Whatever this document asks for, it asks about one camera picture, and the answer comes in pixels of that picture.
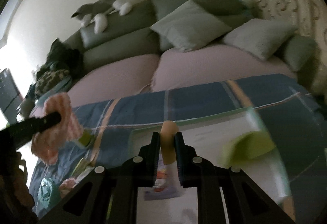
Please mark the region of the teal plastic case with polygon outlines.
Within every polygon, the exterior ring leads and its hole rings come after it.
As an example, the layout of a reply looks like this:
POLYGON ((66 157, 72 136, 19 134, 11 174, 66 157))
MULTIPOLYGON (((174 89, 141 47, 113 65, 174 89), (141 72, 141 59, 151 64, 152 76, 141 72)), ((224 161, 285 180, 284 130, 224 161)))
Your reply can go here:
POLYGON ((44 209, 53 208, 60 200, 59 186, 51 178, 43 178, 38 190, 38 205, 44 209))

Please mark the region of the pink seat cushion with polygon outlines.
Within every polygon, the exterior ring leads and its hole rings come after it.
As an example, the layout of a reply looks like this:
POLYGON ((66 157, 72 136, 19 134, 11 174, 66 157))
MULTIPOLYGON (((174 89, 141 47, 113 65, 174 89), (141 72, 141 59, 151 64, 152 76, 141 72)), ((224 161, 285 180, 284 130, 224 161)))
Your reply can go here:
POLYGON ((161 55, 152 77, 151 90, 157 92, 271 74, 297 79, 297 74, 275 56, 262 61, 245 51, 223 44, 213 44, 190 52, 172 48, 161 55))
POLYGON ((91 71, 68 91, 72 107, 150 92, 159 60, 156 54, 146 54, 91 71))

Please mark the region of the yellow green tissue pack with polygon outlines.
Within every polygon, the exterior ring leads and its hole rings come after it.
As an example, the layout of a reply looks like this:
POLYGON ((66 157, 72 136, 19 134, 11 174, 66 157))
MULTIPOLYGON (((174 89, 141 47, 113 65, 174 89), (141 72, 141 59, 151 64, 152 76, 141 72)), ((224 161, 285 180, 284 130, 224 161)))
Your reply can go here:
POLYGON ((228 141, 222 146, 221 164, 226 168, 241 165, 271 152, 276 144, 265 131, 251 131, 228 141))

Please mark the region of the dark clothes pile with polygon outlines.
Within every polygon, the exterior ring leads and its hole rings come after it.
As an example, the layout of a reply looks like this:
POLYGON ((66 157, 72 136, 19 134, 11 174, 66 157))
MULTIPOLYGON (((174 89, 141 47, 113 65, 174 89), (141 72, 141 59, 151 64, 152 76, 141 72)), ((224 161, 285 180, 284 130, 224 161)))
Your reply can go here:
POLYGON ((70 49, 59 39, 52 43, 45 64, 36 73, 39 80, 47 71, 68 70, 73 80, 81 79, 85 73, 83 55, 78 49, 70 49))

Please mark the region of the pink right seat cushion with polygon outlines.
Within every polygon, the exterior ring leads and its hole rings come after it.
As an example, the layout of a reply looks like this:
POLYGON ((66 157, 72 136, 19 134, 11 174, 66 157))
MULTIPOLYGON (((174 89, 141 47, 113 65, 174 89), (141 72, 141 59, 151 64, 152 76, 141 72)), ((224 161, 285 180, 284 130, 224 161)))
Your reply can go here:
POLYGON ((161 55, 152 77, 151 90, 157 92, 271 74, 297 79, 297 74, 275 56, 262 61, 245 51, 223 44, 213 44, 190 52, 172 48, 161 55))

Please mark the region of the pink scrunchie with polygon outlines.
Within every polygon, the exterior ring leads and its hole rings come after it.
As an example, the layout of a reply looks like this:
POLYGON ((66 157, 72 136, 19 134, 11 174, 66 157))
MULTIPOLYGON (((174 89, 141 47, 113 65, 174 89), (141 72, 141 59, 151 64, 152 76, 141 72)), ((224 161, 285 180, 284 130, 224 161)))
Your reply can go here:
POLYGON ((59 186, 59 192, 61 198, 64 198, 72 189, 74 189, 74 186, 76 185, 76 179, 73 177, 70 177, 62 182, 62 184, 59 186))

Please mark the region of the pale grey throw pillow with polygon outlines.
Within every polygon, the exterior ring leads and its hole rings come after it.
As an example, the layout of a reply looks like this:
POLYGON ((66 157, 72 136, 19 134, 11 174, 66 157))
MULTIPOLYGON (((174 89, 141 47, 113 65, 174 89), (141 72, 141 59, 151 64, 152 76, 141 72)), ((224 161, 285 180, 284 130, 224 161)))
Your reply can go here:
POLYGON ((284 21, 251 19, 226 34, 222 42, 266 61, 297 29, 284 21))

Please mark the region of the dark cabinet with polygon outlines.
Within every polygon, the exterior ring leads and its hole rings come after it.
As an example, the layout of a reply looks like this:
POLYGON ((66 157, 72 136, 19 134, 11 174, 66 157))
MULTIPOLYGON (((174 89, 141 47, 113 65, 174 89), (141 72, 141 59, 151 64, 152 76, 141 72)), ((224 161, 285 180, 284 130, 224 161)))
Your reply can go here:
POLYGON ((0 106, 9 124, 17 122, 18 106, 22 103, 23 97, 20 94, 16 83, 9 69, 1 71, 0 85, 0 106))

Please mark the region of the grey green sofa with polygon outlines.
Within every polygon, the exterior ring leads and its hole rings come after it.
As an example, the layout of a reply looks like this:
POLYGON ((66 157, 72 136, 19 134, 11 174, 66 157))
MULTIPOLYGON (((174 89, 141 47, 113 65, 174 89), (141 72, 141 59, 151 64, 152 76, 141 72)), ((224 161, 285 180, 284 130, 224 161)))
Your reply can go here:
POLYGON ((125 0, 80 7, 73 18, 82 27, 65 44, 84 57, 92 71, 111 62, 168 50, 193 52, 220 43, 237 56, 277 60, 301 71, 317 49, 295 26, 254 18, 240 0, 144 0, 120 12, 125 0))

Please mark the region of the beige sock with print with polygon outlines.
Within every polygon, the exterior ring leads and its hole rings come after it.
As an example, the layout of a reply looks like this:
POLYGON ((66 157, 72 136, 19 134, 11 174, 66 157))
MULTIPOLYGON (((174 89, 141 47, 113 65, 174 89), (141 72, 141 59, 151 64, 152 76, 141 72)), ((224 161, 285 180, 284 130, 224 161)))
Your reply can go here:
POLYGON ((179 186, 176 153, 173 146, 174 137, 179 132, 177 124, 173 121, 164 121, 160 130, 160 147, 163 169, 157 172, 156 185, 179 186))

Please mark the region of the green small carton box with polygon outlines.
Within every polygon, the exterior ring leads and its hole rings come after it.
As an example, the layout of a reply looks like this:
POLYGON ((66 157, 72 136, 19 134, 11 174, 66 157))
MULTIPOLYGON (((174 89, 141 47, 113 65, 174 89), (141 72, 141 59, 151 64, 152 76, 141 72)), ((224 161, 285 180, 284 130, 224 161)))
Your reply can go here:
POLYGON ((83 149, 90 147, 95 140, 95 136, 89 131, 84 130, 82 136, 75 141, 76 145, 83 149))

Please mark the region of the pink white striped fuzzy cloth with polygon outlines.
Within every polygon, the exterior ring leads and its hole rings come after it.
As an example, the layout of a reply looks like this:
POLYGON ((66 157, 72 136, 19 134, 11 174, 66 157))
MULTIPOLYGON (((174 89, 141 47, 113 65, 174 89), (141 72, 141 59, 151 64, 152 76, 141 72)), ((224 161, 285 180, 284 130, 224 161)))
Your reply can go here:
POLYGON ((79 139, 84 131, 72 110, 66 92, 55 94, 45 101, 43 114, 46 116, 53 112, 61 115, 61 121, 32 137, 31 151, 45 165, 54 165, 58 160, 59 148, 67 141, 79 139))

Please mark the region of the grey husky plush toy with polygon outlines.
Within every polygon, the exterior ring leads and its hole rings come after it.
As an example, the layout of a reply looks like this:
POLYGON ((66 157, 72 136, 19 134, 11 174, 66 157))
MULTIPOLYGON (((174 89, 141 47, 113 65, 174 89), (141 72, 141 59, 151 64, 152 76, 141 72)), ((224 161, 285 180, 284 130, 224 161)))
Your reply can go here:
POLYGON ((80 22, 82 28, 94 23, 94 33, 100 34, 108 27, 107 15, 118 12, 127 15, 132 10, 129 0, 98 0, 80 6, 71 16, 80 22))

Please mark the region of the purple booklet in tray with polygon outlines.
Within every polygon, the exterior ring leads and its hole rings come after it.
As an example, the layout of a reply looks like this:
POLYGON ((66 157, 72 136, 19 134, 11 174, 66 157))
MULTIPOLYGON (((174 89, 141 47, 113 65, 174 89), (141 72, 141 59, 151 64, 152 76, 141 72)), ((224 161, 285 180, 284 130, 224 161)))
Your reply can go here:
POLYGON ((180 186, 175 185, 156 185, 143 191, 145 201, 164 200, 169 198, 181 197, 184 190, 180 186))

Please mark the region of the pink left seat cushion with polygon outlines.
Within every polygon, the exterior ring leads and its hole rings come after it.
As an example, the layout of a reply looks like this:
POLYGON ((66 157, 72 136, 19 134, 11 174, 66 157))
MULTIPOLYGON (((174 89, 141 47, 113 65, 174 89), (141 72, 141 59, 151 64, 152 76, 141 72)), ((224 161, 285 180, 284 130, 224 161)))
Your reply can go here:
POLYGON ((91 71, 68 91, 72 107, 150 92, 159 60, 156 54, 146 54, 91 71))

